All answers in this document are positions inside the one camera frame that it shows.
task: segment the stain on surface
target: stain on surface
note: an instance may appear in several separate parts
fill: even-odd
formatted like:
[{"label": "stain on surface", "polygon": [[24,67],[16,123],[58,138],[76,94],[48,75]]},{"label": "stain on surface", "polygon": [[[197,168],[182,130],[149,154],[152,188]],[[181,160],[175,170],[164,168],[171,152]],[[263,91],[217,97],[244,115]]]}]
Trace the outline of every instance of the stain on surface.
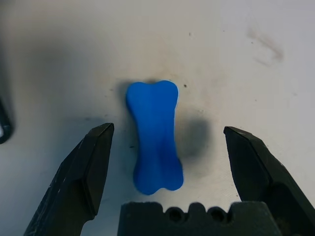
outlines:
[{"label": "stain on surface", "polygon": [[276,43],[271,37],[260,33],[258,30],[249,28],[247,37],[254,40],[254,60],[266,67],[281,63],[284,59],[284,51],[282,47]]}]

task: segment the blue bone-shaped object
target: blue bone-shaped object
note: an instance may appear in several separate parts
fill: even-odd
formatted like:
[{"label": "blue bone-shaped object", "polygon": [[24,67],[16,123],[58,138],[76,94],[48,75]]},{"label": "blue bone-shaped object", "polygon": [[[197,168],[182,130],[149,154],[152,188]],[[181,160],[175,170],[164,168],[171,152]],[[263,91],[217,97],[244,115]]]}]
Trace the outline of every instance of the blue bone-shaped object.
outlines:
[{"label": "blue bone-shaped object", "polygon": [[170,81],[129,86],[127,106],[136,122],[139,156],[133,173],[136,188],[154,194],[160,188],[179,189],[184,182],[174,139],[178,89]]}]

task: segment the white surface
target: white surface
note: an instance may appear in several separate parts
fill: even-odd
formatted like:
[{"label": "white surface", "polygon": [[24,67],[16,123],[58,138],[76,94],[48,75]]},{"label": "white surface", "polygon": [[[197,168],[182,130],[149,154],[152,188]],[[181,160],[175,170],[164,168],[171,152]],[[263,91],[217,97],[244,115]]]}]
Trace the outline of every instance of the white surface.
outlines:
[{"label": "white surface", "polygon": [[[90,128],[115,123],[99,214],[83,236],[117,233],[120,205],[239,200],[223,128],[260,137],[315,204],[315,2],[312,0],[24,0],[2,7],[17,123],[0,147],[0,235],[21,235],[58,166]],[[179,90],[176,140],[185,183],[134,189],[132,81]]]}]

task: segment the blue foam bone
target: blue foam bone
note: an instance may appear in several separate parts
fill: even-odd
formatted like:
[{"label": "blue foam bone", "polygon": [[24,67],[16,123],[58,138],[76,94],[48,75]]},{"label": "blue foam bone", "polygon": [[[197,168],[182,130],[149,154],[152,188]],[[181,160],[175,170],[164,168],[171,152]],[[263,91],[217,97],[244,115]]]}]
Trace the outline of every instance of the blue foam bone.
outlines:
[{"label": "blue foam bone", "polygon": [[160,188],[176,190],[183,185],[183,169],[174,139],[177,98],[178,89],[170,81],[137,82],[127,90],[126,102],[135,119],[140,143],[133,180],[143,194],[154,194]]}]

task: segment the gray dust mark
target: gray dust mark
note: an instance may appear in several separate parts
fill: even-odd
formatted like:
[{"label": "gray dust mark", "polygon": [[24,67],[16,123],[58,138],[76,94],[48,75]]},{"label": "gray dust mark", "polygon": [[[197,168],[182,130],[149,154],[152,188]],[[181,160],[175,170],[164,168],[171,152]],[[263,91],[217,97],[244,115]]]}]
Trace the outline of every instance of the gray dust mark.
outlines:
[{"label": "gray dust mark", "polygon": [[261,53],[254,57],[255,61],[267,67],[271,66],[275,62],[280,63],[283,61],[284,59],[283,49],[281,48],[280,45],[275,43],[275,41],[272,40],[270,37],[263,35],[262,33],[258,32],[253,28],[249,28],[247,32],[247,37],[250,39],[254,39],[258,42],[258,44],[255,43],[255,48],[261,47],[261,49],[265,48],[267,50],[270,50],[271,55],[268,56],[268,58],[263,58],[264,57],[263,53]]}]

